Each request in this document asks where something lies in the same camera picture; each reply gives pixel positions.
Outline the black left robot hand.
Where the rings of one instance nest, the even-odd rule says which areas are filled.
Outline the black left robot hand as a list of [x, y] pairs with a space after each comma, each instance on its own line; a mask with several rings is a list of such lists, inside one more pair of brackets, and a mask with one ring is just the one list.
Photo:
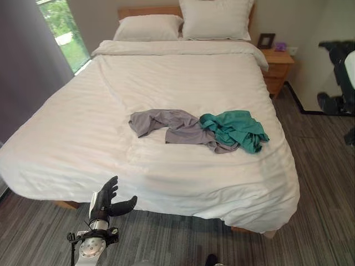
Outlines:
[[110, 217], [122, 216], [131, 212], [138, 201], [137, 196], [133, 196], [128, 201], [112, 203], [111, 200], [116, 196], [118, 190], [118, 176], [112, 177], [98, 192], [90, 211], [89, 222], [102, 220], [109, 223]]

